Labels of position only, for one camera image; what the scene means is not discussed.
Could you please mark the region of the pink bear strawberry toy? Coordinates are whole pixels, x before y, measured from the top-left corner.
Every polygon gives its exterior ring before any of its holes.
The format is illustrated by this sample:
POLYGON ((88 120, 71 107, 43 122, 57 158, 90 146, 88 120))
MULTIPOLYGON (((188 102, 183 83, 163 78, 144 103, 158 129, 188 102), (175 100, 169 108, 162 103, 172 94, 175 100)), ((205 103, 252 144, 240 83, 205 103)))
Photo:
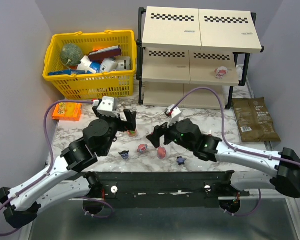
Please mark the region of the pink bear strawberry toy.
POLYGON ((138 134, 138 131, 137 131, 137 129, 135 129, 135 130, 127 130, 126 133, 127 133, 127 135, 129 137, 135 137, 138 134))

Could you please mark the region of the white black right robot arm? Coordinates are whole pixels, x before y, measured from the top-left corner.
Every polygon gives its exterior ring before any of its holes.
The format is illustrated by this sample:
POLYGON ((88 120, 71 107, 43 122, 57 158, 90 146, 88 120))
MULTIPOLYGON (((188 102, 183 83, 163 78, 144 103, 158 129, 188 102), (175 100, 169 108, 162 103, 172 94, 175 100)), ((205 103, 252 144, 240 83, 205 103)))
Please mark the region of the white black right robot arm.
POLYGON ((205 162, 241 165, 252 169, 248 173, 234 173, 231 186, 239 191, 249 189, 274 189, 280 194, 300 198, 300 158, 290 148, 278 151, 262 151, 242 147, 203 134, 190 119, 169 125, 167 122, 154 127, 147 139, 155 148, 175 143, 205 162))

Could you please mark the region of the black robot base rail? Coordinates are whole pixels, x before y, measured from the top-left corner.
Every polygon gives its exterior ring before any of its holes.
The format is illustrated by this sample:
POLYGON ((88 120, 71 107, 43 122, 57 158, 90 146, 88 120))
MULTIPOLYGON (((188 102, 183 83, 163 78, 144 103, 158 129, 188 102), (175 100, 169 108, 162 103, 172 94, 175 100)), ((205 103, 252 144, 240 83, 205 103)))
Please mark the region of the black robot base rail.
POLYGON ((114 209, 218 208, 220 198, 248 197, 231 186, 234 171, 88 172, 88 197, 105 197, 114 209))

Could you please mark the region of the pink round bunny toy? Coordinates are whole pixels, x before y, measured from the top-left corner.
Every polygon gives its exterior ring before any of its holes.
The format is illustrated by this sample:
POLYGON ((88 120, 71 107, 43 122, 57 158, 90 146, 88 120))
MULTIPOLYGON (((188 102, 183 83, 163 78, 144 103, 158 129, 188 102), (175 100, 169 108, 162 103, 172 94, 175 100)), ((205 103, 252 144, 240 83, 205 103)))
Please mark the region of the pink round bunny toy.
POLYGON ((166 157, 166 155, 167 155, 167 151, 164 147, 160 146, 157 148, 157 157, 159 159, 161 159, 161 160, 164 159, 166 157))

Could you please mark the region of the pink blue-bow bunny toy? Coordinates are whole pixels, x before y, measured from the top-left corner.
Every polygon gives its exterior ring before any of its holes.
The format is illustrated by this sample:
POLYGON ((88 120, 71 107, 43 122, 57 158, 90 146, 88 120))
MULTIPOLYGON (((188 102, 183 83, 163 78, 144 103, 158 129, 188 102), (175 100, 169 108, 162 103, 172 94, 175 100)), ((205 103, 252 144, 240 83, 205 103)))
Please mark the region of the pink blue-bow bunny toy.
POLYGON ((147 144, 140 144, 138 147, 137 147, 137 152, 140 153, 140 154, 144 154, 148 149, 148 145, 147 144))

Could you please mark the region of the white pink bunny toy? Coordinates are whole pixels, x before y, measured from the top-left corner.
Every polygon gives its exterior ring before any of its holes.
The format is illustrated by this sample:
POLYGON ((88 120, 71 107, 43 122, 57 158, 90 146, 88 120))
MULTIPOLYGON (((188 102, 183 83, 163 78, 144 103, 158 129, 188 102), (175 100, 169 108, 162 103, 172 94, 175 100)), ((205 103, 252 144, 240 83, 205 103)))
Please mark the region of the white pink bunny toy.
POLYGON ((225 66, 220 66, 214 70, 214 73, 215 73, 215 77, 221 80, 228 73, 228 68, 225 66))

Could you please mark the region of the black purple-bow cat toy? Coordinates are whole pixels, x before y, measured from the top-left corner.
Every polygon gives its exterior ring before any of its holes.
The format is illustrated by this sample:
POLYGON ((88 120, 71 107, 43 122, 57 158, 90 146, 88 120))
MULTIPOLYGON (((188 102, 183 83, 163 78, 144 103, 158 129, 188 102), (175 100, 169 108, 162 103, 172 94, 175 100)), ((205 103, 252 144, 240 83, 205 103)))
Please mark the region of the black purple-bow cat toy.
POLYGON ((119 152, 118 154, 121 156, 123 160, 127 160, 129 158, 129 153, 130 153, 129 150, 124 150, 122 152, 119 152))

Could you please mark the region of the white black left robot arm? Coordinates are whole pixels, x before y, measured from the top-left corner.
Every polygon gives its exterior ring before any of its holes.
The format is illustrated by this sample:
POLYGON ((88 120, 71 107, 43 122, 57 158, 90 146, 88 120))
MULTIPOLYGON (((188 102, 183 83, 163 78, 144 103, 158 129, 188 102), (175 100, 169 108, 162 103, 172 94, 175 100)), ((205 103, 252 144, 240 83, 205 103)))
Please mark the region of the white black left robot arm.
POLYGON ((73 141, 53 157, 50 164, 32 178, 13 188, 0 188, 0 202, 5 208, 6 222, 14 229, 20 229, 32 221, 46 208, 71 198, 85 197, 98 186, 89 173, 69 185, 60 183, 95 164, 99 157, 109 154, 117 140, 117 132, 136 129, 136 111, 124 109, 126 117, 112 109, 101 110, 94 106, 96 119, 83 129, 83 136, 73 141))

